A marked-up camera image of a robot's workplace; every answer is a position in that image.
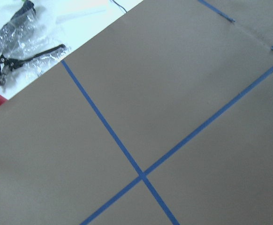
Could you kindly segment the clear plastic bag with parts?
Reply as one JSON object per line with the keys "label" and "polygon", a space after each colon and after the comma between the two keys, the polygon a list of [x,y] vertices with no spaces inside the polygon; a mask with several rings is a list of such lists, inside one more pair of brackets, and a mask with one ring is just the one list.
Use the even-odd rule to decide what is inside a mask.
{"label": "clear plastic bag with parts", "polygon": [[0,87],[8,86],[21,73],[28,79],[40,77],[68,51],[66,45],[46,35],[34,3],[24,1],[0,29]]}

